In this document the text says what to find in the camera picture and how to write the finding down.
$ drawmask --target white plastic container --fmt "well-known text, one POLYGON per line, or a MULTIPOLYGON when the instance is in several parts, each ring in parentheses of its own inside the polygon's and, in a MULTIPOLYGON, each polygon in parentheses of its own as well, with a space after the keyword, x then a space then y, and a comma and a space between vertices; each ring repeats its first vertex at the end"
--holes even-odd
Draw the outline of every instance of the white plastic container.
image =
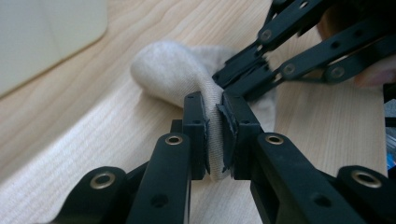
POLYGON ((91 44, 106 0, 0 0, 0 96, 91 44))

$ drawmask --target wooden table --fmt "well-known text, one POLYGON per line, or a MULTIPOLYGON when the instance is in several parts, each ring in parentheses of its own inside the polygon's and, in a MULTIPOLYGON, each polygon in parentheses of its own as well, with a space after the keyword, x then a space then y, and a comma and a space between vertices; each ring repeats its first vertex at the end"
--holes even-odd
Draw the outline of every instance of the wooden table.
MULTIPOLYGON (((114 0, 96 43, 0 99, 0 217, 3 223, 48 222, 90 170, 129 172, 147 161, 181 109, 147 96, 130 61, 147 44, 242 49, 262 26, 270 1, 114 0)), ((280 64, 318 42, 316 31, 273 53, 280 64)), ((285 83, 278 88, 276 132, 288 136, 320 170, 348 164, 384 174, 380 90, 285 83)), ((260 223, 248 182, 193 182, 192 223, 260 223)))

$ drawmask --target beige fabric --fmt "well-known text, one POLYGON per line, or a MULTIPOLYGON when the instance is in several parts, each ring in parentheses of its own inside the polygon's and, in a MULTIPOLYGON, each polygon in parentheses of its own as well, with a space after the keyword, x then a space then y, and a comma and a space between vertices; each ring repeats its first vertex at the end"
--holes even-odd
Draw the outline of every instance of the beige fabric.
MULTIPOLYGON (((157 42, 142 49, 134 58, 131 74, 148 94, 183 106, 184 97, 200 91, 204 97, 208 123, 208 161, 210 177, 219 180, 223 173, 221 117, 216 104, 221 102, 222 88, 212 80, 234 50, 219 46, 187 48, 176 42, 157 42)), ((265 94, 251 108, 266 132, 275 126, 275 91, 265 94)))

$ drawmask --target wood grain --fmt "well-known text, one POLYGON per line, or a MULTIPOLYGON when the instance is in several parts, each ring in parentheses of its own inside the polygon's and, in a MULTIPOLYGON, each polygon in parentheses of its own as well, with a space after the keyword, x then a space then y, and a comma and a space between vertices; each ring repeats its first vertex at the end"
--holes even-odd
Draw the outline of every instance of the wood grain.
MULTIPOLYGON (((113 0, 96 43, 0 99, 2 223, 52 220, 81 177, 99 166, 130 171, 147 161, 182 111, 144 94, 130 61, 164 39, 242 49, 254 40, 270 1, 113 0)), ((273 64, 318 42, 315 31, 271 55, 273 64)), ((319 169, 347 164, 385 173, 379 90, 350 83, 279 88, 276 131, 319 169)), ((192 223, 260 223, 248 182, 194 182, 192 223)))

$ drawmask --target human hand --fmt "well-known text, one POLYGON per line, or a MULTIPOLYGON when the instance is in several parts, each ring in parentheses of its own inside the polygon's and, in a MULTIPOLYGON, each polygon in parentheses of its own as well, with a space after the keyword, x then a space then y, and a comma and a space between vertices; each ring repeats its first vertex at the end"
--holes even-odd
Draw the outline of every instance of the human hand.
MULTIPOLYGON (((351 11, 353 9, 344 4, 330 7, 317 25, 321 38, 327 39, 353 24, 356 15, 351 11)), ((396 55, 374 63, 354 78, 354 83, 360 87, 381 86, 393 82, 396 82, 396 55)))

